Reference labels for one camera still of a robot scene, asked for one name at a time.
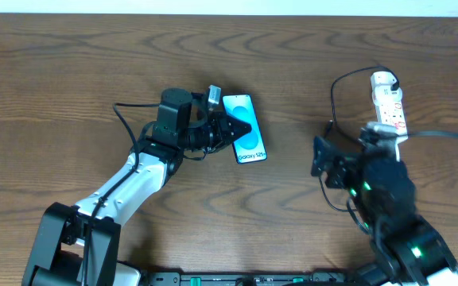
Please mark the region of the blue screen Samsung smartphone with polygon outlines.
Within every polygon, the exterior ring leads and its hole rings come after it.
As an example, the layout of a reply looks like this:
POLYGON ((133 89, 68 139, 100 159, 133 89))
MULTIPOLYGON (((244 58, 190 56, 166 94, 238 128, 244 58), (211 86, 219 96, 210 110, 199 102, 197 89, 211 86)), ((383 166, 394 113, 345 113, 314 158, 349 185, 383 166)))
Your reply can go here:
POLYGON ((223 97, 226 113, 238 123, 243 123, 242 134, 233 142, 235 159, 238 164, 249 164, 267 159, 266 147, 258 124, 254 104, 250 95, 226 95, 223 97))

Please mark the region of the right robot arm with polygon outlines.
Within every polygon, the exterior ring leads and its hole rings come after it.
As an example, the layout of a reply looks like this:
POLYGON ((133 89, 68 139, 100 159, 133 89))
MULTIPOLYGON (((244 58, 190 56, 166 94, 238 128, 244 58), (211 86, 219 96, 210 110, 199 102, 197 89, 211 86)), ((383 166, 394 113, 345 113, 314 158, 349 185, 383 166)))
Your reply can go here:
POLYGON ((433 275, 458 276, 458 263, 441 235, 417 213, 416 187, 396 155, 394 140, 370 139, 360 153, 344 153, 315 137, 312 175, 348 191, 347 212, 371 238, 375 262, 358 269, 363 285, 433 284, 433 275))

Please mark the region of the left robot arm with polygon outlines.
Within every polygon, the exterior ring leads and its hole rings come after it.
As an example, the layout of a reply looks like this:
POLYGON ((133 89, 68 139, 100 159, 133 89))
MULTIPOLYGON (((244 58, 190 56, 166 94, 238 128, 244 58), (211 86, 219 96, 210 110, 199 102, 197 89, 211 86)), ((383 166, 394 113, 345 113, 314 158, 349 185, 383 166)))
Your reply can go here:
POLYGON ((142 285, 145 275, 118 260, 122 227, 161 190, 185 152, 216 153, 249 134, 249 123, 218 108, 221 92, 162 91, 157 118, 130 135, 126 163, 97 191, 73 206, 53 203, 44 212, 24 285, 142 285))

